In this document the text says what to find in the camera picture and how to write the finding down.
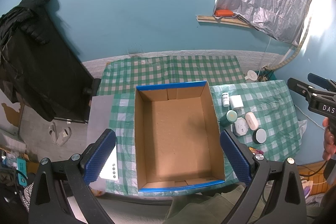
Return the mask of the person's right hand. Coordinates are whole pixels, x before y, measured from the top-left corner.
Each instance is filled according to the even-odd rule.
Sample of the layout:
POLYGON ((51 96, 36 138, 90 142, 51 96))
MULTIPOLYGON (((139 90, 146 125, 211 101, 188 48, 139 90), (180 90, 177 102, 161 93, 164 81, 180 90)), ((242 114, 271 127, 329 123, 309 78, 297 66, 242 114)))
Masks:
POLYGON ((335 154, 336 151, 335 137, 329 129, 329 118, 325 118, 322 122, 322 125, 325 128, 323 141, 324 151, 322 157, 325 161, 328 161, 335 154))

